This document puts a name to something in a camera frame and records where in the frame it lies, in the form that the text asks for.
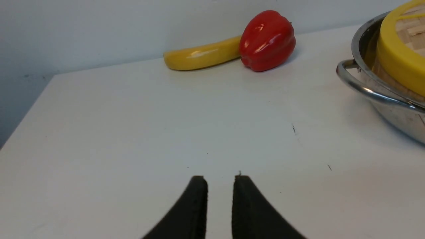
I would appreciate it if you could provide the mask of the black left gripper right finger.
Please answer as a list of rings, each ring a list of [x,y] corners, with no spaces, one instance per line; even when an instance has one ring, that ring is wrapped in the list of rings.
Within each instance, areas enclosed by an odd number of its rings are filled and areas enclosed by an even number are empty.
[[[268,202],[249,176],[236,175],[232,200],[234,239],[304,239]]]

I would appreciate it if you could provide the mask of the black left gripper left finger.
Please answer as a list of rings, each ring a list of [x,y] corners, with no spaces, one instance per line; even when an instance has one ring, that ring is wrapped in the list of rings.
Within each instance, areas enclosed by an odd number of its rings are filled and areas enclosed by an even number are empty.
[[[182,195],[144,239],[204,239],[208,212],[208,183],[193,176]]]

